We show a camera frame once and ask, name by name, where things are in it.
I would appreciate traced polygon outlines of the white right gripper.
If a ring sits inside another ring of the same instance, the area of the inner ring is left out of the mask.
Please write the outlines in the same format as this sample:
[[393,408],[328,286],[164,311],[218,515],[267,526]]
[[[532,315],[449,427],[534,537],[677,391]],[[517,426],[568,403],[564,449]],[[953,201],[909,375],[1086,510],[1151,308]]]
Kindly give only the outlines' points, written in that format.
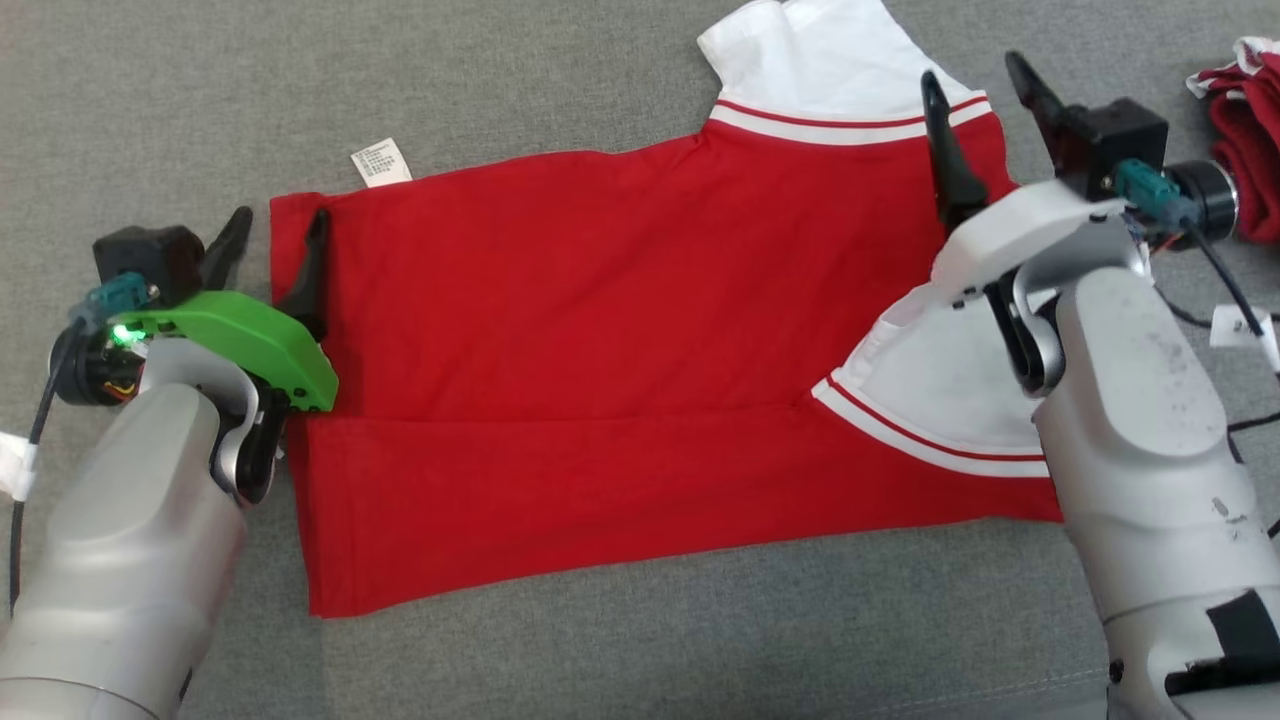
[[[1075,109],[1061,101],[1025,56],[1005,53],[1018,101],[1034,118],[1053,168],[1068,168]],[[934,258],[931,288],[942,304],[965,302],[1004,273],[1053,247],[1092,217],[1124,213],[1126,201],[1091,201],[1062,179],[1025,184],[989,204],[951,126],[950,102],[933,70],[922,74],[934,204],[947,241]]]

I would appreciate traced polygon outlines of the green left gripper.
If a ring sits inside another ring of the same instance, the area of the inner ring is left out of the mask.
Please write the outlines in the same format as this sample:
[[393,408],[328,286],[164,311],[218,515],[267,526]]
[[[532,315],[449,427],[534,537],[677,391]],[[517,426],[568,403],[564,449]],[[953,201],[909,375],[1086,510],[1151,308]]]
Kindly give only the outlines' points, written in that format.
[[252,223],[253,210],[237,208],[206,247],[200,263],[205,291],[174,307],[122,313],[114,323],[147,336],[184,337],[287,392],[300,411],[329,413],[339,379],[319,342],[328,333],[330,213],[325,208],[314,213],[303,237],[302,261],[275,309],[241,292],[216,291],[227,287],[243,258]]

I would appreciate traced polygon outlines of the red shorts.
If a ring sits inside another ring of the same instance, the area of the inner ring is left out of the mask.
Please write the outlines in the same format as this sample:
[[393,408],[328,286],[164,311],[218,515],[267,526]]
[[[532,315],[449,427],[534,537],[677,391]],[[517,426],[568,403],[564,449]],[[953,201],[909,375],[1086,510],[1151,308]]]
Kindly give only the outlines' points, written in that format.
[[1239,233],[1280,246],[1280,41],[1243,36],[1231,51],[1231,61],[1187,77],[1185,87],[1208,104],[1213,158],[1239,192]]

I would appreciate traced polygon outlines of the red white t-shirt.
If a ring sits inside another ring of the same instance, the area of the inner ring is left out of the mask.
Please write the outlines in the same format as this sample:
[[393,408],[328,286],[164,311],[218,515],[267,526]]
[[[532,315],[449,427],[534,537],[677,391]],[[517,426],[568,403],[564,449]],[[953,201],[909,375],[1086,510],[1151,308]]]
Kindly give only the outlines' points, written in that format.
[[310,610],[982,518],[1059,521],[945,243],[920,79],[1000,199],[1004,132],[881,0],[751,0],[694,135],[270,202],[283,293],[324,211],[335,406],[293,424]]

